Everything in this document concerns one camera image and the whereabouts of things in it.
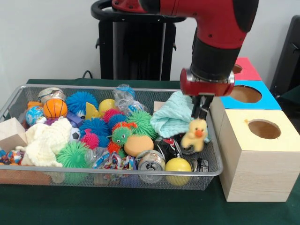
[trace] wooden box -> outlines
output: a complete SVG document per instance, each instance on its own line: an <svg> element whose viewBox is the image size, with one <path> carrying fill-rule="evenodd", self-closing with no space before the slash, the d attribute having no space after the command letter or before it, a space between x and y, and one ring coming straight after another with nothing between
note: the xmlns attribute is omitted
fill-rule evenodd
<svg viewBox="0 0 300 225"><path fill-rule="evenodd" d="M300 172L300 136L280 110L226 109L219 135L228 202L285 202Z"/></svg>
<svg viewBox="0 0 300 225"><path fill-rule="evenodd" d="M281 110L279 104L262 81L236 81L229 96L215 97L210 105L210 113L217 138L219 137L225 109Z"/></svg>
<svg viewBox="0 0 300 225"><path fill-rule="evenodd" d="M25 128L16 118L11 118L0 123L0 147L7 153L16 146L27 145Z"/></svg>
<svg viewBox="0 0 300 225"><path fill-rule="evenodd" d="M235 80L261 81L261 77L248 58L238 58L233 67Z"/></svg>

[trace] metal basket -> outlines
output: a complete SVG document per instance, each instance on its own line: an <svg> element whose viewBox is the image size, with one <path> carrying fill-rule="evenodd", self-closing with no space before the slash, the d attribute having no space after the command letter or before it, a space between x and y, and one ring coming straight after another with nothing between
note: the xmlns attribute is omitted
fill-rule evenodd
<svg viewBox="0 0 300 225"><path fill-rule="evenodd" d="M44 88L56 85L26 84L17 88L0 111L0 118L19 116L27 109L29 101L37 101L38 93ZM84 87L57 86L66 96L76 91L84 90L93 94L98 102L113 98L113 87ZM177 90L167 89L134 89L136 100L142 102L153 112L154 101L167 101ZM167 171L139 171L139 170L106 170L57 168L37 166L7 166L0 165L0 183L3 184L31 184L80 187L111 187L111 188L155 188L155 189L188 189L204 190L214 176L223 170L222 160L211 117L207 116L211 142L204 150L193 155L185 155L185 159L202 157L209 162L208 172L167 172Z"/></svg>

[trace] yellow duck toy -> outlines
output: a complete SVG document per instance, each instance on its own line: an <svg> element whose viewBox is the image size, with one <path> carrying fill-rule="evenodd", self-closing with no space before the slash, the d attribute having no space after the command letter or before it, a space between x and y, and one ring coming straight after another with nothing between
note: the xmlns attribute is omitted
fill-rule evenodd
<svg viewBox="0 0 300 225"><path fill-rule="evenodd" d="M189 131L183 136L181 145L183 148L194 146L196 152L203 150L204 139L207 137L207 124L205 120L195 119L189 124Z"/></svg>

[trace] pink box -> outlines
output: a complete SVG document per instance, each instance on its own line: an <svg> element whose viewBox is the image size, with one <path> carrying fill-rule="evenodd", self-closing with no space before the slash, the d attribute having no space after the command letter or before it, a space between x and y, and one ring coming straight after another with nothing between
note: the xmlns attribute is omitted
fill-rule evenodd
<svg viewBox="0 0 300 225"><path fill-rule="evenodd" d="M248 58L238 58L233 68L235 80L261 81L261 77Z"/></svg>

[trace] cable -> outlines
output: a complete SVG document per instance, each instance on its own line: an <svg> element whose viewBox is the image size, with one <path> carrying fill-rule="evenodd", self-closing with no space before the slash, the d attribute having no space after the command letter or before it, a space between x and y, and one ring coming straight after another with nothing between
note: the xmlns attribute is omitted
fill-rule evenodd
<svg viewBox="0 0 300 225"><path fill-rule="evenodd" d="M90 74L90 78L93 79L93 75L92 75L92 73L89 70L87 70L87 71L84 72L82 78L85 78L86 74Z"/></svg>

